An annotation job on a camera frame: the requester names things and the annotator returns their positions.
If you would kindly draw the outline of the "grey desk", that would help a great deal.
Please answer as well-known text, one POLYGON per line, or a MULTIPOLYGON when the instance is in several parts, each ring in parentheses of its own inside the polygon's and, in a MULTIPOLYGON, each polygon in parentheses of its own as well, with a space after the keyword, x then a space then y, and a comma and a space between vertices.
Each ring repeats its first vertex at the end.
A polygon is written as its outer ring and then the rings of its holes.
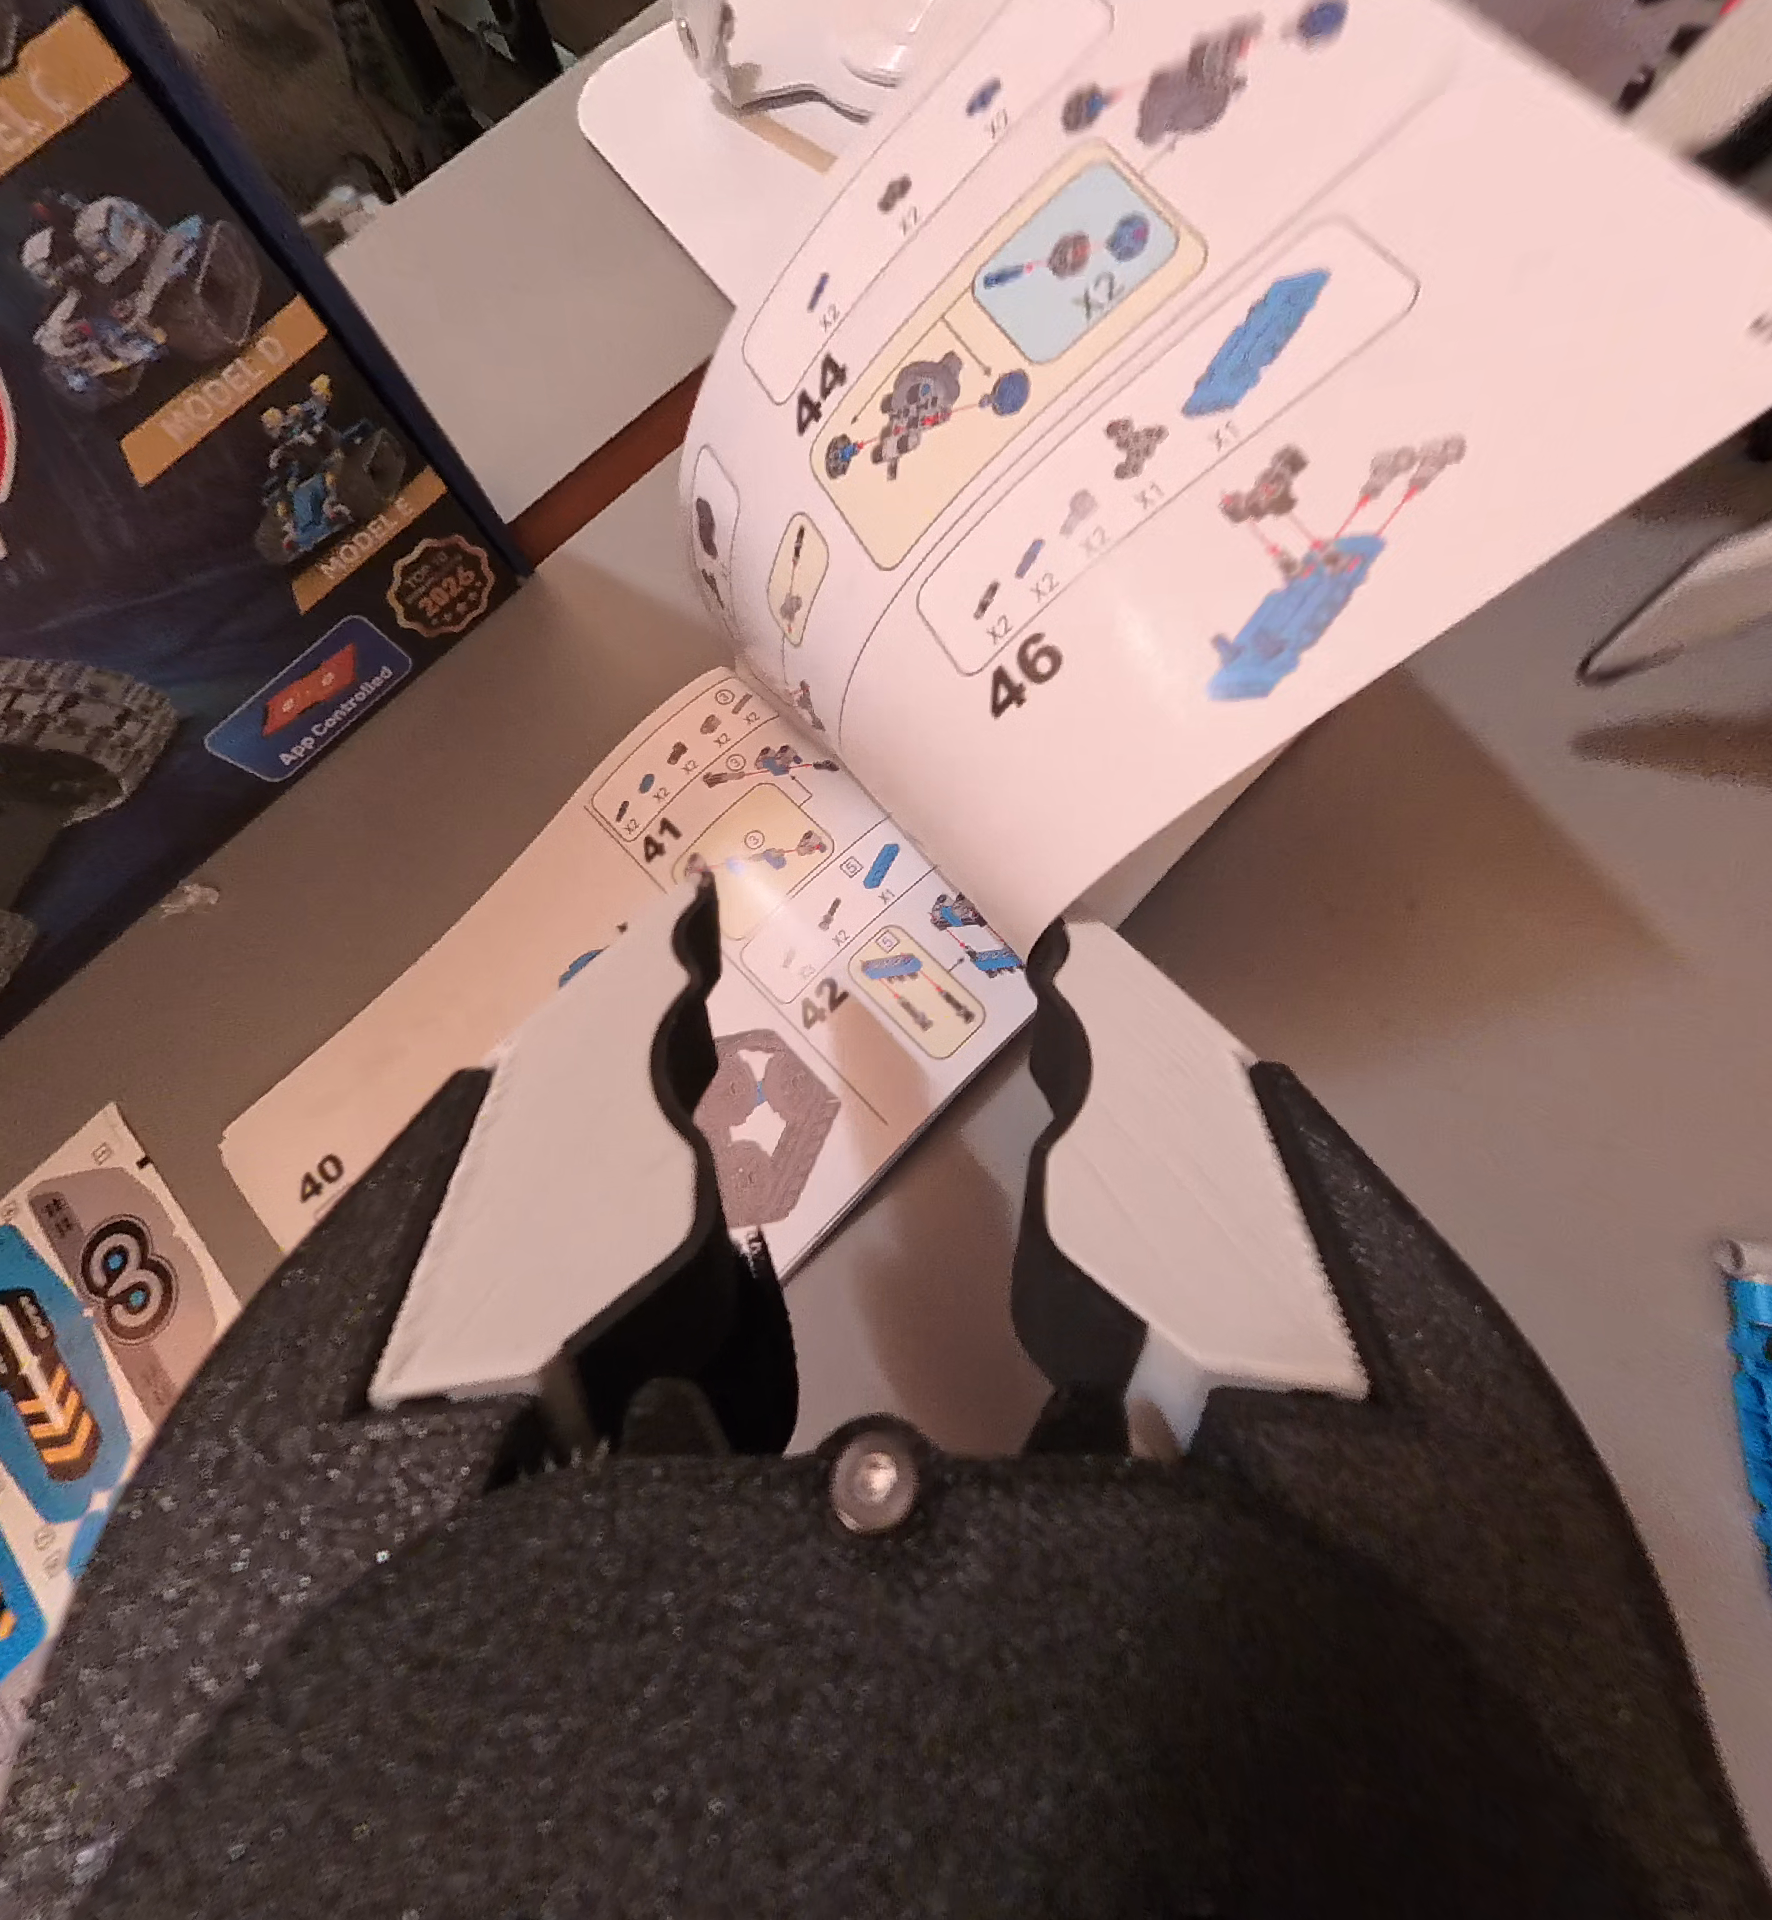
MULTIPOLYGON (((555 555, 425 696, 273 803, 219 903, 149 918, 0 1044, 0 1194, 120 1102, 228 1279, 273 1238, 223 1123, 327 1039, 681 688, 714 636, 676 560, 669 373, 538 498, 555 555)), ((1127 918, 1285 1058, 1469 1258, 1614 1468, 1744 1797, 1772 1798, 1772 1596, 1737 1492, 1714 1234, 1772 1238, 1772 625, 1609 688, 1582 643, 1684 528, 1606 528, 1360 696, 1127 918)))

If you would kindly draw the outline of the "instruction booklet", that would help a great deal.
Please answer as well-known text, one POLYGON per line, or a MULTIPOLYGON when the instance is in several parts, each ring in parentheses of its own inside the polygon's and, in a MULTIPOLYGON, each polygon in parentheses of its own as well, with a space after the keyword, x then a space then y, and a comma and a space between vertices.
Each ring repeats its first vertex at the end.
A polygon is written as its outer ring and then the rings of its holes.
POLYGON ((277 1250, 714 877, 736 1224, 795 1267, 1164 827, 1772 408, 1772 220, 1460 3, 958 3, 709 360, 736 670, 223 1161, 277 1250))

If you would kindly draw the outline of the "robot kit box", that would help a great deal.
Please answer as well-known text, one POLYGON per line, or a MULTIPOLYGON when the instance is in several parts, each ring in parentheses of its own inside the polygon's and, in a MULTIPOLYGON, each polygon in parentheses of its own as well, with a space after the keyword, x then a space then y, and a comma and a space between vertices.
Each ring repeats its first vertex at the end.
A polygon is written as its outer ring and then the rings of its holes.
POLYGON ((525 576, 153 3, 0 3, 0 1039, 525 576))

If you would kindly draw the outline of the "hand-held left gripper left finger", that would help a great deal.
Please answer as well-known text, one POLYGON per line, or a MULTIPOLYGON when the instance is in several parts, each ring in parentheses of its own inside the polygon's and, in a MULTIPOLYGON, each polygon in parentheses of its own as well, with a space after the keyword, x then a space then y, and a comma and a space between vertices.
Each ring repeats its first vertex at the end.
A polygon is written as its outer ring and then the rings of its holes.
POLYGON ((531 1396, 561 1455, 619 1443, 657 1379, 709 1443, 783 1455, 795 1339, 695 1119, 720 975, 709 876, 651 897, 484 1062, 484 1096, 368 1375, 368 1407, 531 1396))

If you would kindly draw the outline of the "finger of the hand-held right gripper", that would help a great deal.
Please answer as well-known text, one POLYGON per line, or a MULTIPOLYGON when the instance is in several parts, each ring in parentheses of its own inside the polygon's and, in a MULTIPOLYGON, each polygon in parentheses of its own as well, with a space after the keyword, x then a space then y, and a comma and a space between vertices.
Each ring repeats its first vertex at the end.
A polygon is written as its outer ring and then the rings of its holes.
POLYGON ((1579 660, 1579 687, 1618 687, 1772 621, 1772 514, 1699 552, 1579 660))

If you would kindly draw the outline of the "white folding stand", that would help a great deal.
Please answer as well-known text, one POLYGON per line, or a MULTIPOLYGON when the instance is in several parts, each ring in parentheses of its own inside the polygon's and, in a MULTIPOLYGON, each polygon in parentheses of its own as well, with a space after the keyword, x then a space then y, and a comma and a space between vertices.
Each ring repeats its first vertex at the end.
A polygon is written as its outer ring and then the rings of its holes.
POLYGON ((729 300, 728 349, 779 395, 820 349, 880 349, 966 298, 942 251, 976 218, 990 251, 1040 210, 1017 166, 1043 158, 1043 92, 1115 38, 1112 3, 909 3, 906 68, 863 83, 810 3, 736 3, 769 64, 729 107, 684 50, 684 13, 589 78, 576 122, 635 197, 729 300))

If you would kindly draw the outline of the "blue sticker sheet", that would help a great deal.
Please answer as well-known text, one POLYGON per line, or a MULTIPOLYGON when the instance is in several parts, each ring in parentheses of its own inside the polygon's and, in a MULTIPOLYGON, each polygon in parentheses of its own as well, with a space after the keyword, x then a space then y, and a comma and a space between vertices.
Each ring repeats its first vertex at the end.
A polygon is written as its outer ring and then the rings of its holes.
POLYGON ((0 1709, 236 1315, 115 1104, 0 1200, 0 1709))

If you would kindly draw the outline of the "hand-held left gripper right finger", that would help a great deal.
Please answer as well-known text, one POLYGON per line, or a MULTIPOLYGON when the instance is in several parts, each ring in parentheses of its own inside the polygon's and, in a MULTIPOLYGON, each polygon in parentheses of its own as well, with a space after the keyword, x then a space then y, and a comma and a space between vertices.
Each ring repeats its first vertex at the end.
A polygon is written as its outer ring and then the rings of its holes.
POLYGON ((1055 1392, 1038 1443, 1189 1455, 1233 1387, 1370 1404, 1257 1058, 1100 920, 1027 960, 1033 1149, 1013 1328, 1055 1392))

